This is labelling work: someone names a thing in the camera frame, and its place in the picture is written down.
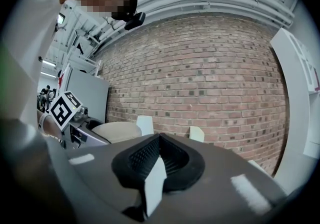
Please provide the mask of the tan oval object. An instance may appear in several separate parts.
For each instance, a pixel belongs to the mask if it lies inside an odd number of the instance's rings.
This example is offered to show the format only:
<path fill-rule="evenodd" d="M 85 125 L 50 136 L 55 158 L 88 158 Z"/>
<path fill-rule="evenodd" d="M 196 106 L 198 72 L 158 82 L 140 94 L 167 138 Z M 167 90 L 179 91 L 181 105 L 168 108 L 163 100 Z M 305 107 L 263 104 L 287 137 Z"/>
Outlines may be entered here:
<path fill-rule="evenodd" d="M 142 136 L 141 129 L 133 122 L 109 122 L 98 125 L 92 132 L 108 140 L 111 144 L 128 141 Z"/>

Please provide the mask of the person's white shirt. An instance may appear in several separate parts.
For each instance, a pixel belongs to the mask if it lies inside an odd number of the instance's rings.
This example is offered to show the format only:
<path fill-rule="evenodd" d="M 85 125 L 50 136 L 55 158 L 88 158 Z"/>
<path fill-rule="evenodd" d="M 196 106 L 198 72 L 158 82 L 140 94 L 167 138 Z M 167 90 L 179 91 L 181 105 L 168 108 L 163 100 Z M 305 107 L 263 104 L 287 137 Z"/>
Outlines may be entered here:
<path fill-rule="evenodd" d="M 0 119 L 37 127 L 42 62 L 55 37 L 60 0 L 17 0 L 0 33 Z"/>

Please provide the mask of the white file box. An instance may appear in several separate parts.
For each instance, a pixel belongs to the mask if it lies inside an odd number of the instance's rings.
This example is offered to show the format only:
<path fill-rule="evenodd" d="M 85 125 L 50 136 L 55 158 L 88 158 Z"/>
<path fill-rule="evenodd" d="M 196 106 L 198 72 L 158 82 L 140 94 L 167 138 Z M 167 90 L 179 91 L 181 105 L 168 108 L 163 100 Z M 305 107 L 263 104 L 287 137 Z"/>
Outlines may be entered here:
<path fill-rule="evenodd" d="M 191 140 L 204 143 L 205 142 L 205 133 L 198 126 L 190 126 L 189 138 Z"/>

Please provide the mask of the white shelf cabinet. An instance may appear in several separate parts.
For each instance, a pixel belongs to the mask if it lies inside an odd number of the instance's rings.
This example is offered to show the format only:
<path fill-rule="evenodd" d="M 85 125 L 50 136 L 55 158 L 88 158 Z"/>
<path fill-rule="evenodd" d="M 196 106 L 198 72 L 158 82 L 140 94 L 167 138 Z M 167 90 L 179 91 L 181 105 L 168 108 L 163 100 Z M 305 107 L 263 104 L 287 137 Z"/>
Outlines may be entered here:
<path fill-rule="evenodd" d="M 280 28 L 270 44 L 282 69 L 289 100 L 288 142 L 305 156 L 320 159 L 320 81 L 308 48 Z"/>

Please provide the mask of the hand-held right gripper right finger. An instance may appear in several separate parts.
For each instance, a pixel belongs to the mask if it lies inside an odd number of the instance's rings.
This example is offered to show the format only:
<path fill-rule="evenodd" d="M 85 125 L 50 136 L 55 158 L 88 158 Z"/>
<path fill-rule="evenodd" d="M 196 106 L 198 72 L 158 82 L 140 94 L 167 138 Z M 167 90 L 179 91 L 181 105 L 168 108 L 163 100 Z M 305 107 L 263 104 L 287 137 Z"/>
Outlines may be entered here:
<path fill-rule="evenodd" d="M 173 138 L 198 151 L 205 169 L 189 189 L 164 194 L 149 224 L 261 224 L 264 217 L 250 209 L 232 184 L 232 178 L 240 175 L 245 175 L 271 207 L 287 197 L 269 175 L 233 151 L 177 135 Z"/>

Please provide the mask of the grey partition panel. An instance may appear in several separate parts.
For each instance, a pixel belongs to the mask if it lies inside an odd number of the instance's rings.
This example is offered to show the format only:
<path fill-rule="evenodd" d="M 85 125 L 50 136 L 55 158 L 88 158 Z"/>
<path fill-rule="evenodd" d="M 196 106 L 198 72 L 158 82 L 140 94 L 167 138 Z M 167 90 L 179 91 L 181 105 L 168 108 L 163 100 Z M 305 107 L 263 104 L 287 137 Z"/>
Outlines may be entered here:
<path fill-rule="evenodd" d="M 104 123 L 110 83 L 107 80 L 70 68 L 66 76 L 65 91 L 70 91 L 88 108 L 88 116 Z"/>

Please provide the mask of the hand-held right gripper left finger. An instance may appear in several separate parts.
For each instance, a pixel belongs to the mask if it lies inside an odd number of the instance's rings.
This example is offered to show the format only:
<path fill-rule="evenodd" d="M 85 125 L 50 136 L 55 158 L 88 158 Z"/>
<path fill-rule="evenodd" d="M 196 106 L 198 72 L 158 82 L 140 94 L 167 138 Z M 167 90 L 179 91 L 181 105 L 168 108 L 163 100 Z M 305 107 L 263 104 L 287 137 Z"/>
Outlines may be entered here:
<path fill-rule="evenodd" d="M 145 221 L 161 202 L 160 136 L 72 150 L 69 162 L 104 204 Z"/>

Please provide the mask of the white smartwatch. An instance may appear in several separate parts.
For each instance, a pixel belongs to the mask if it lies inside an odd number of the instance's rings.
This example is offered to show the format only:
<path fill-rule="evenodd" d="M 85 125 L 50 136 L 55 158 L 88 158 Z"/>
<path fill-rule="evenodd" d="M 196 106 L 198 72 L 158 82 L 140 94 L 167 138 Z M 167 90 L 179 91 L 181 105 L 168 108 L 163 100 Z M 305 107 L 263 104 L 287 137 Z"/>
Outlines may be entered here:
<path fill-rule="evenodd" d="M 48 116 L 47 113 L 43 113 L 43 114 L 39 117 L 39 119 L 38 119 L 38 128 L 39 128 L 40 130 L 43 130 L 43 129 L 44 129 L 44 122 L 45 122 L 47 116 Z"/>

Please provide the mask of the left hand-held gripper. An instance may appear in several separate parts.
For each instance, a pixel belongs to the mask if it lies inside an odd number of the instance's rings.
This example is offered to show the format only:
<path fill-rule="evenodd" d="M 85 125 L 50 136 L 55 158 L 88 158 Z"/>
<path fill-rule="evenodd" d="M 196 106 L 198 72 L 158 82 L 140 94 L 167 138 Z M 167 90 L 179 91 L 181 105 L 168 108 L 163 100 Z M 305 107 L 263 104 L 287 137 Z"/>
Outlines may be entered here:
<path fill-rule="evenodd" d="M 66 150 L 109 145 L 111 142 L 92 131 L 102 124 L 90 117 L 88 108 L 71 91 L 62 93 L 49 109 L 62 133 L 61 146 Z"/>

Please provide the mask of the person's left forearm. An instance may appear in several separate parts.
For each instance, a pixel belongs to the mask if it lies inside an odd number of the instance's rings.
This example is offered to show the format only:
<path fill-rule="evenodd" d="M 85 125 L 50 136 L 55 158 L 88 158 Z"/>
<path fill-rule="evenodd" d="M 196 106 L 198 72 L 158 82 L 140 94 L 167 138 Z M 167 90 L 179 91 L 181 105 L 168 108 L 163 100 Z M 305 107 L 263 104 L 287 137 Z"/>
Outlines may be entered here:
<path fill-rule="evenodd" d="M 43 114 L 43 112 L 37 110 L 37 127 L 38 127 L 38 120 L 39 117 Z M 42 133 L 53 136 L 57 139 L 62 138 L 62 132 L 60 128 L 55 123 L 54 119 L 48 114 L 47 118 L 44 121 L 43 130 L 40 130 Z"/>

